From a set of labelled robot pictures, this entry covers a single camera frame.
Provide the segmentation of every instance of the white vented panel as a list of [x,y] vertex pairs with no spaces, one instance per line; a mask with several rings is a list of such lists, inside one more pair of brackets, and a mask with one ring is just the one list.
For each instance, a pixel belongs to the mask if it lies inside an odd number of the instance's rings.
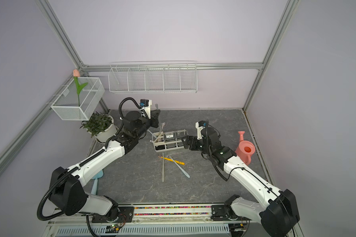
[[[105,233],[107,225],[91,226],[100,236],[115,235]],[[187,235],[187,234],[228,234],[228,224],[185,224],[185,225],[125,225],[117,235]],[[60,226],[56,237],[59,236],[91,236],[87,226]]]
[[196,66],[111,68],[109,91],[113,93],[197,92]]
[[[100,236],[105,235],[105,228],[106,226],[91,225],[91,229],[94,231],[94,233]],[[55,237],[58,236],[92,236],[92,235],[90,234],[87,226],[60,226]]]
[[119,235],[187,235],[225,234],[228,224],[186,224],[186,225],[133,225],[124,226]]

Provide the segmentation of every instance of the white flower pot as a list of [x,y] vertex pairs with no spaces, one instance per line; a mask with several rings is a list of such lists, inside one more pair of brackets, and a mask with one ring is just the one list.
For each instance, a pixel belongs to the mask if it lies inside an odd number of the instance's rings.
[[117,132],[117,127],[114,125],[114,118],[110,115],[108,116],[111,117],[112,124],[104,132],[100,132],[97,136],[95,136],[95,139],[100,143],[105,143],[107,139],[115,135]]

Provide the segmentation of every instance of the table top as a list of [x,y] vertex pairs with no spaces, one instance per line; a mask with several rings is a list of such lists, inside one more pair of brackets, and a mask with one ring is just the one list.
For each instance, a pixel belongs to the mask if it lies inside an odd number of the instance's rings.
[[[115,124],[120,124],[118,111],[111,111]],[[165,122],[165,132],[186,129],[189,135],[196,135],[195,123],[209,120],[219,130],[222,145],[235,150],[239,143],[238,131],[245,131],[244,139],[252,141],[241,110],[162,110],[160,122]],[[165,160],[165,182],[162,182],[162,160],[150,142],[151,134],[139,141],[128,154],[115,160],[103,169],[104,176],[98,180],[97,195],[106,195],[119,204],[161,203],[161,202],[224,202],[233,194],[256,201],[234,178],[225,182],[214,170],[211,162],[201,157],[199,151],[176,149],[165,151],[165,157],[185,163],[181,166],[189,175],[187,178],[173,163]],[[101,144],[95,145],[99,150]],[[249,165],[265,179],[258,156],[252,155]],[[91,191],[93,181],[85,187]]]

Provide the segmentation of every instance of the wire mesh basket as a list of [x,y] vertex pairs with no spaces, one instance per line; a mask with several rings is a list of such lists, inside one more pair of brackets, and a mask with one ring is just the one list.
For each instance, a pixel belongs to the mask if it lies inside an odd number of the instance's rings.
[[111,68],[109,91],[138,92],[197,92],[197,68],[194,65]]
[[78,77],[78,82],[88,83],[80,92],[80,105],[73,79],[51,104],[51,108],[62,120],[89,120],[104,94],[104,87],[98,77]]

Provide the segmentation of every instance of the yellow toothbrush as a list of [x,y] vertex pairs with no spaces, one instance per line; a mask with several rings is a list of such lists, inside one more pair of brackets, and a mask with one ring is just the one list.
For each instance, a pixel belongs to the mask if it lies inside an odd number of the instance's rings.
[[[162,155],[158,155],[159,158],[164,158],[165,160],[170,160],[170,161],[173,161],[172,159],[169,159],[169,158],[166,158],[166,157],[163,157]],[[180,165],[185,165],[184,162],[181,162],[181,161],[177,161],[175,160],[176,163],[180,164]]]

